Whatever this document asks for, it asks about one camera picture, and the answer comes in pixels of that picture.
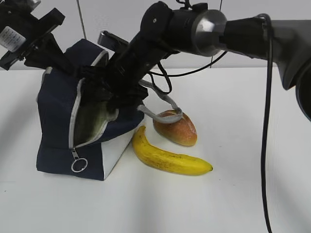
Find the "bag strap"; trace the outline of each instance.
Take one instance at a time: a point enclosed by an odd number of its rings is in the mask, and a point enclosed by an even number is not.
[[[159,116],[156,115],[155,113],[153,113],[152,111],[150,111],[145,105],[141,104],[137,107],[137,110],[143,112],[144,114],[146,114],[147,116],[151,117],[153,120],[160,122],[160,123],[164,123],[164,124],[170,124],[170,123],[175,123],[178,122],[182,117],[183,117],[183,112],[182,110],[177,106],[177,104],[175,103],[175,101],[170,98],[168,95],[163,95],[161,93],[159,93],[153,86],[153,84],[151,82],[148,82],[146,80],[140,80],[139,84],[150,88],[152,90],[154,90],[154,92],[165,102],[169,103],[172,108],[176,111],[176,115],[172,115],[172,116]]]

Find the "white wall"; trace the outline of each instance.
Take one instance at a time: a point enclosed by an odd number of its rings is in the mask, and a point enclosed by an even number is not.
[[[141,18],[146,9],[157,0],[80,0],[87,38],[96,43],[99,32],[108,30],[128,41],[139,31]],[[177,9],[175,0],[165,0],[169,7]],[[208,1],[210,9],[219,9],[221,0]],[[65,50],[83,37],[76,0],[43,0],[34,15],[41,17],[53,7],[65,16],[65,22],[57,28],[55,35],[60,47]],[[253,17],[268,13],[272,19],[311,19],[311,1],[296,0],[223,0],[222,11],[228,20]],[[0,47],[0,56],[6,50]],[[210,58],[192,54],[178,54],[163,61],[166,68],[201,67],[210,62]],[[266,62],[229,53],[213,67],[264,67]],[[29,69],[22,62],[12,69]]]

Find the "white table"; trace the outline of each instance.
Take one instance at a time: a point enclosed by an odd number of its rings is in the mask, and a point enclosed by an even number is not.
[[[169,73],[189,69],[168,70]],[[0,71],[0,232],[265,233],[260,147],[265,68],[207,69],[172,78],[171,97],[194,122],[195,147],[175,145],[147,120],[158,147],[209,161],[199,177],[152,169],[129,146],[104,182],[36,171],[42,71]],[[146,105],[169,108],[154,93]],[[311,231],[311,122],[274,72],[267,152],[275,233]]]

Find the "label sticker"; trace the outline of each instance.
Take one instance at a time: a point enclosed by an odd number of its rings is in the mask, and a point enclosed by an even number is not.
[[[26,41],[26,38],[14,29],[6,26],[0,33],[0,45],[10,52],[17,51]]]

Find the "zipper pull ring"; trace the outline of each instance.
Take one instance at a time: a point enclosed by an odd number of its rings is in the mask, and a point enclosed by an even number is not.
[[[71,164],[71,170],[74,173],[79,173],[79,172],[84,171],[88,165],[87,159],[80,158],[75,148],[71,150],[71,153],[74,158],[74,161]]]

